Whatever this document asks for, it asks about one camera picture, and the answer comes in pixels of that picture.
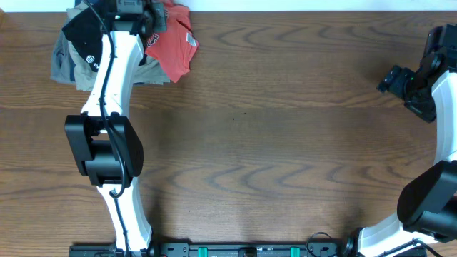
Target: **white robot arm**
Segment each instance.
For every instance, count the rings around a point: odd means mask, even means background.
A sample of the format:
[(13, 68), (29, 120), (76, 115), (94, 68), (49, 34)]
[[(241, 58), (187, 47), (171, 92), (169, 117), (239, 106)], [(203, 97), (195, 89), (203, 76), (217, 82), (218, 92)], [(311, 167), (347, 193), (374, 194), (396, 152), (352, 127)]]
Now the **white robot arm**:
[[(395, 256), (413, 248), (414, 245), (411, 244), (391, 254), (388, 254), (388, 251), (401, 248), (412, 242), (413, 239), (430, 244), (438, 241), (446, 242), (457, 236), (456, 230), (452, 228), (455, 227), (453, 220), (456, 218), (453, 210), (455, 201), (453, 199), (455, 192), (453, 192), (455, 189), (453, 176), (457, 171), (453, 168), (443, 171), (446, 169), (440, 166), (441, 164), (449, 166), (452, 161), (457, 160), (457, 73), (455, 70), (457, 67), (454, 57), (455, 49), (449, 47), (454, 44), (450, 39), (452, 39), (452, 35), (456, 34), (456, 31), (456, 27), (450, 25), (434, 29), (429, 35), (419, 71), (413, 74), (408, 69), (401, 70), (399, 67), (394, 67), (378, 88), (381, 91), (387, 89), (404, 99), (406, 107), (426, 121), (434, 119), (433, 110), (436, 110), (437, 148), (434, 168), (437, 169), (434, 173), (441, 177), (435, 181), (433, 178), (429, 178), (433, 181), (433, 185), (424, 183), (425, 179), (422, 180), (422, 184), (418, 182), (413, 185), (414, 182), (411, 183), (403, 190), (398, 202), (398, 210), (401, 213), (395, 212), (375, 226), (360, 230), (356, 242), (357, 249), (366, 257)], [(432, 171), (427, 171), (427, 173), (429, 176), (433, 176)], [(421, 196), (421, 194), (427, 193), (428, 196)], [(444, 200), (437, 203), (440, 198), (444, 198)], [(413, 201), (418, 201), (421, 206), (415, 205)], [(411, 220), (410, 216), (413, 211), (405, 211), (406, 208), (422, 208), (423, 212), (418, 218), (415, 217), (414, 220)], [(420, 221), (421, 218), (427, 219), (426, 217), (431, 216), (433, 218), (427, 222)], [(400, 222), (399, 217), (413, 223), (413, 225), (407, 225), (408, 231), (404, 229), (404, 224)]]
[[(80, 173), (89, 176), (106, 201), (116, 230), (116, 248), (123, 252), (140, 252), (147, 250), (150, 245), (152, 227), (146, 220), (139, 192), (138, 176), (143, 165), (143, 148), (128, 117), (133, 76), (144, 57), (142, 39), (147, 39), (151, 34), (152, 12), (148, 6), (150, 1), (137, 1), (134, 5), (132, 2), (119, 1), (116, 4), (114, 18), (105, 20), (111, 22), (112, 31), (109, 34), (114, 49), (111, 48), (110, 38), (104, 34), (94, 89), (81, 115), (67, 117), (65, 130)], [(111, 51), (115, 57), (109, 67)], [(110, 128), (104, 126), (100, 108), (106, 76), (104, 115)], [(107, 129), (113, 132), (110, 141), (92, 139), (99, 133), (106, 133)], [(126, 174), (122, 176), (117, 151), (124, 160)], [(114, 200), (112, 194), (119, 191), (123, 193)]]

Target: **white logo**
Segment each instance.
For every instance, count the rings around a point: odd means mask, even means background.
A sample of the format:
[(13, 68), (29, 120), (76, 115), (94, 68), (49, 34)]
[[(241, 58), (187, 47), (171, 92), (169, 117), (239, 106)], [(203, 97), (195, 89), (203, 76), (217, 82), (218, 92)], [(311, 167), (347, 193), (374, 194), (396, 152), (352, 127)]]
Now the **white logo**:
[(95, 61), (95, 57), (93, 57), (93, 56), (87, 56), (87, 57), (86, 57), (86, 61), (87, 61), (88, 63), (91, 64), (93, 61)]
[(197, 45), (197, 43), (195, 42), (195, 38), (193, 38), (188, 32), (187, 32), (186, 40), (191, 46)]
[(158, 34), (155, 34), (155, 33), (152, 34), (152, 36), (147, 41), (147, 45), (148, 46), (154, 45), (157, 42), (157, 40), (159, 40), (159, 37), (160, 36)]

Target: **black cable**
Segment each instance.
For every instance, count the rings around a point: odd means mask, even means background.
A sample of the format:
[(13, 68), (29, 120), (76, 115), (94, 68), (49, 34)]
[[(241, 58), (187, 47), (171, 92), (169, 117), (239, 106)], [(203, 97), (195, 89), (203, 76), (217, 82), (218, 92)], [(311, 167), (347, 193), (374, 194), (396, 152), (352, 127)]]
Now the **black cable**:
[(425, 247), (431, 254), (433, 254), (436, 257), (443, 257), (441, 254), (437, 253), (435, 250), (433, 250), (430, 246), (428, 246), (426, 243), (423, 241), (420, 241), (418, 239), (413, 239), (413, 242), (421, 244), (423, 247)]
[(125, 226), (124, 220), (122, 219), (121, 210), (119, 208), (119, 203), (118, 203), (118, 198), (122, 196), (122, 194), (124, 193), (124, 190), (126, 188), (126, 167), (125, 167), (124, 159), (122, 158), (121, 152), (119, 150), (119, 146), (118, 146), (118, 144), (117, 144), (117, 142), (116, 142), (116, 140), (114, 138), (113, 131), (111, 130), (111, 127), (109, 125), (109, 121), (108, 121), (108, 119), (106, 118), (106, 115), (105, 115), (105, 91), (106, 91), (106, 85), (108, 84), (109, 74), (111, 73), (111, 68), (113, 66), (114, 58), (116, 58), (116, 54), (114, 52), (115, 51), (114, 42), (113, 42), (113, 39), (111, 37), (110, 31), (106, 27), (106, 24), (104, 23), (103, 19), (99, 16), (99, 14), (96, 12), (96, 10), (93, 8), (93, 6), (87, 0), (83, 0), (83, 2), (90, 8), (90, 10), (92, 10), (94, 15), (99, 20), (100, 24), (102, 25), (103, 29), (106, 32), (106, 35), (108, 36), (109, 44), (110, 44), (110, 47), (111, 47), (109, 64), (108, 64), (108, 68), (106, 70), (106, 74), (105, 74), (105, 78), (104, 78), (104, 81), (103, 81), (103, 85), (101, 87), (99, 105), (100, 105), (101, 120), (103, 121), (104, 127), (106, 129), (107, 134), (108, 134), (109, 141), (111, 143), (111, 147), (114, 150), (114, 152), (116, 153), (116, 155), (118, 157), (118, 160), (119, 160), (119, 163), (121, 165), (121, 190), (118, 193), (116, 193), (115, 191), (111, 191), (111, 192), (109, 192), (109, 195), (114, 199), (117, 216), (119, 218), (119, 222), (121, 223), (122, 233), (124, 235), (125, 245), (126, 245), (125, 256), (130, 256), (130, 246), (129, 246), (129, 240), (128, 240), (128, 237), (127, 237), (127, 230), (126, 230), (126, 226)]
[(129, 256), (130, 248), (129, 248), (129, 240), (127, 239), (126, 224), (124, 223), (124, 219), (122, 218), (121, 209), (119, 208), (119, 200), (117, 198), (114, 199), (114, 205), (116, 206), (117, 217), (119, 218), (119, 222), (121, 223), (122, 233), (125, 238), (125, 244), (126, 244), (126, 255), (125, 256)]
[(419, 239), (413, 239), (413, 240), (409, 241), (408, 243), (405, 243), (405, 244), (403, 244), (401, 246), (395, 247), (394, 249), (392, 249), (390, 251), (385, 251), (383, 254), (380, 255), (380, 257), (390, 256), (391, 254), (397, 253), (397, 252), (399, 252), (399, 251), (401, 251), (401, 250), (403, 250), (403, 249), (405, 249), (405, 248), (407, 248), (409, 246), (416, 246), (418, 243), (421, 244), (423, 247), (425, 247), (434, 256), (443, 257), (442, 255), (437, 253), (430, 246), (428, 246), (426, 243), (424, 243), (423, 241), (421, 241)]
[(126, 187), (126, 167), (125, 167), (124, 159), (122, 158), (121, 152), (119, 151), (119, 146), (117, 145), (117, 142), (114, 139), (113, 131), (111, 130), (111, 127), (109, 125), (109, 121), (106, 118), (106, 114), (105, 114), (105, 92), (106, 92), (106, 86), (108, 84), (109, 74), (111, 73), (111, 68), (113, 66), (114, 58), (116, 58), (116, 53), (114, 52), (115, 51), (114, 42), (113, 42), (113, 38), (111, 37), (110, 31), (106, 27), (106, 24), (104, 23), (103, 19), (99, 16), (99, 14), (95, 11), (93, 6), (87, 0), (83, 0), (83, 1), (84, 1), (85, 4), (87, 4), (89, 6), (89, 8), (95, 14), (97, 19), (100, 21), (101, 25), (103, 26), (103, 29), (106, 31), (106, 35), (108, 36), (109, 44), (110, 44), (110, 47), (111, 47), (109, 64), (108, 64), (108, 68), (106, 70), (105, 79), (103, 80), (103, 85), (101, 87), (99, 105), (100, 105), (101, 120), (103, 121), (103, 125), (104, 125), (104, 127), (106, 129), (106, 132), (108, 134), (109, 141), (111, 143), (111, 147), (116, 152), (116, 155), (118, 157), (119, 163), (121, 164), (121, 181), (122, 181), (121, 182), (121, 190), (118, 193), (114, 193), (114, 192), (110, 192), (109, 193), (111, 195), (111, 197), (119, 198), (124, 193), (124, 190), (125, 190), (125, 187)]
[(317, 232), (317, 233), (314, 233), (313, 235), (311, 235), (311, 236), (308, 238), (307, 242), (306, 242), (306, 250), (307, 250), (307, 251), (309, 252), (309, 254), (311, 254), (311, 256), (313, 256), (313, 257), (317, 257), (317, 256), (313, 253), (313, 251), (310, 251), (310, 250), (309, 250), (308, 245), (309, 245), (309, 242), (310, 242), (314, 237), (319, 236), (319, 235), (328, 236), (331, 240), (333, 240), (333, 238), (332, 238), (330, 235), (328, 235), (327, 233), (325, 233), (325, 232)]

